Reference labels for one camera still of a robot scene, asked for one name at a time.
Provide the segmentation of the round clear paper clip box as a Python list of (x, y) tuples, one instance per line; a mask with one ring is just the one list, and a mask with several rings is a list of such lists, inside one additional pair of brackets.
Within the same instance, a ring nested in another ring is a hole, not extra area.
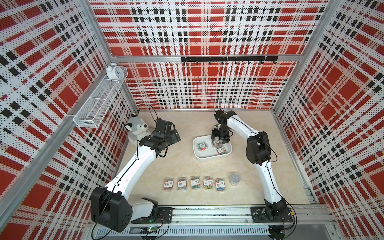
[(231, 173), (229, 177), (229, 182), (232, 186), (238, 186), (239, 183), (241, 182), (240, 175), (236, 172)]

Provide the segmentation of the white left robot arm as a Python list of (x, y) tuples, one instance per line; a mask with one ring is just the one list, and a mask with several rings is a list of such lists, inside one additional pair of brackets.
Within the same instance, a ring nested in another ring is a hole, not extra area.
[(142, 218), (156, 220), (159, 212), (157, 201), (142, 198), (129, 203), (128, 199), (146, 168), (180, 140), (172, 122), (157, 119), (154, 131), (138, 141), (136, 153), (122, 171), (105, 187), (96, 187), (92, 191), (92, 221), (120, 233), (132, 221)]

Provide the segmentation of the white plastic storage box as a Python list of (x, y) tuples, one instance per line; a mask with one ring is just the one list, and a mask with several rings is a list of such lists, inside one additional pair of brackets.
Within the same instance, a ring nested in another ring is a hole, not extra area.
[[(202, 142), (207, 143), (208, 148), (205, 151), (198, 151), (197, 144), (202, 143)], [(227, 150), (227, 153), (225, 155), (219, 155), (217, 153), (216, 147), (212, 146), (211, 136), (208, 136), (208, 135), (207, 136), (201, 136), (201, 137), (197, 137), (193, 140), (193, 149), (194, 149), (195, 157), (201, 161), (202, 160), (213, 160), (213, 159), (217, 159), (217, 158), (226, 157), (227, 155), (232, 153), (233, 147), (232, 147), (231, 143), (226, 143), (226, 144), (223, 144), (221, 146), (224, 146), (225, 149)]]

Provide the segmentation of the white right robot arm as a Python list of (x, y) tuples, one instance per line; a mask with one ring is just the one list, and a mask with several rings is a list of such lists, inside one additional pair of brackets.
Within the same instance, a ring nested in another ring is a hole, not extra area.
[(218, 127), (212, 130), (212, 140), (218, 138), (223, 143), (228, 143), (231, 132), (235, 131), (247, 141), (246, 157), (256, 166), (265, 194), (266, 219), (276, 222), (281, 217), (289, 216), (291, 212), (287, 201), (282, 196), (272, 171), (271, 154), (274, 151), (271, 149), (268, 134), (244, 123), (234, 111), (216, 110), (214, 118)]

